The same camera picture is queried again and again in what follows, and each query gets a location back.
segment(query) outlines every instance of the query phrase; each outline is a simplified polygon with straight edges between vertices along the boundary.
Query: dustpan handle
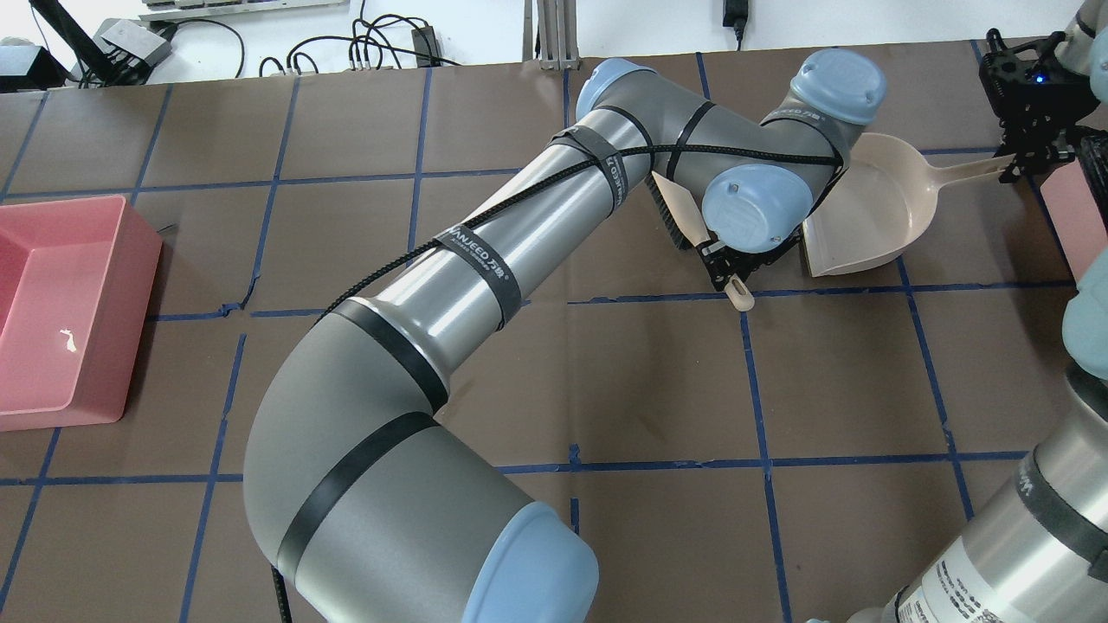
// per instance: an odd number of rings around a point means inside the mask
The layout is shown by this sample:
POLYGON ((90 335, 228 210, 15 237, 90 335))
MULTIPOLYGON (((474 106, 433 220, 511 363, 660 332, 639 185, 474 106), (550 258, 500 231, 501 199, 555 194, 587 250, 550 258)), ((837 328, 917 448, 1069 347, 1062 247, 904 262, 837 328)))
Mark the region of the dustpan handle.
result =
POLYGON ((1012 164, 1012 155, 978 160, 954 166, 936 167, 932 172, 932 180, 936 186, 945 186, 955 182, 964 182, 984 175, 996 175, 1012 164))

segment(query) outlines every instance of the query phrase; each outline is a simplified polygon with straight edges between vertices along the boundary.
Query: pink plastic bin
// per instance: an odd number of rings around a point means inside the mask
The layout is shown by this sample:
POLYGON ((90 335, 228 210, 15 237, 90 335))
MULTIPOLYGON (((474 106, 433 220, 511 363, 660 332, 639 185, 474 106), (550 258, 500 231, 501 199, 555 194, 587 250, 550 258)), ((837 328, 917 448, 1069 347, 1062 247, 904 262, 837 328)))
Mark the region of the pink plastic bin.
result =
POLYGON ((123 416, 161 249, 121 196, 0 207, 0 431, 123 416))

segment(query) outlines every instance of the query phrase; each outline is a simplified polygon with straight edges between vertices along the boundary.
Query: beige dustpan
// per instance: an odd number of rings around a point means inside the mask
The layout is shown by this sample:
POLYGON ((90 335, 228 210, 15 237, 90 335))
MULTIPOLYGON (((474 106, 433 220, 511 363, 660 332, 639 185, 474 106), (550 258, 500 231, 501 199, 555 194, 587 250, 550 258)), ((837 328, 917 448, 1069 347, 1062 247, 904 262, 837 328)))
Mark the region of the beige dustpan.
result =
POLYGON ((996 175, 1012 162, 1007 155, 936 168, 904 141, 871 133, 850 155, 850 170, 803 224, 813 277, 892 262, 931 225, 940 188, 996 175))

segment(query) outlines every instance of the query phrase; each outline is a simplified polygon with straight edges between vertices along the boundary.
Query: light blue joint cap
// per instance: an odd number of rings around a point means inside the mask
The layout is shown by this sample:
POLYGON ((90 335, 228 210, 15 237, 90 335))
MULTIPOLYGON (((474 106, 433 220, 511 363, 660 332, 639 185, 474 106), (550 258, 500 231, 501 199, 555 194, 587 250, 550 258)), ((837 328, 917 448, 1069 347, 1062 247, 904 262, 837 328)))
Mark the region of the light blue joint cap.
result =
POLYGON ((727 246, 747 253, 777 248, 811 210, 808 184, 772 164, 728 168, 704 193, 705 225, 727 246))
POLYGON ((1077 292, 1066 306, 1061 339, 1078 366, 1108 380, 1108 248, 1077 282, 1077 292))
POLYGON ((599 579, 593 550, 554 509, 531 502, 489 552, 462 623, 582 623, 599 579))
POLYGON ((601 99, 601 94, 604 93, 608 86, 612 86, 613 82, 633 71, 658 73, 648 67, 636 65, 635 63, 624 59, 608 59, 596 65, 596 69, 593 70, 593 74, 588 76, 588 80, 585 81, 585 85, 581 88, 581 95, 577 98, 577 121, 581 121, 582 118, 593 110, 593 106, 596 105, 596 101, 601 99))
POLYGON ((1108 30, 1101 30, 1089 49, 1089 86, 1101 102, 1108 102, 1108 30))
POLYGON ((855 125, 873 122, 889 89, 885 74, 873 61, 838 48, 808 57, 789 84, 809 105, 855 125))

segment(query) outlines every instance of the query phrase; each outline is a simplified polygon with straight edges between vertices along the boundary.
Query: black cable tie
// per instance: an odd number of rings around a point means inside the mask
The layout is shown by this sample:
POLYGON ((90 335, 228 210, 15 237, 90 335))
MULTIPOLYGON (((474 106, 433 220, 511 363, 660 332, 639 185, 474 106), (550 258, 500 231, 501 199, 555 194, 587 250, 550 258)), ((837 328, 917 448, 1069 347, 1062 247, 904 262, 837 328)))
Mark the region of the black cable tie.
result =
POLYGON ((489 289, 492 290, 493 296, 496 297, 496 304, 500 305, 500 325, 496 330, 504 328, 504 325, 523 306, 520 283, 515 280, 515 274, 512 273, 504 258, 496 253, 496 249, 492 248, 492 245, 465 225, 454 225, 435 236, 434 239, 464 259, 489 284, 489 289))
POLYGON ((616 208, 627 201, 630 181, 627 180, 627 168, 624 166, 623 155, 595 130, 585 125, 566 127, 555 134, 550 144, 568 145, 596 160, 596 166, 599 167, 601 173, 608 181, 608 186, 612 187, 612 211, 608 212, 608 216, 612 216, 616 208))

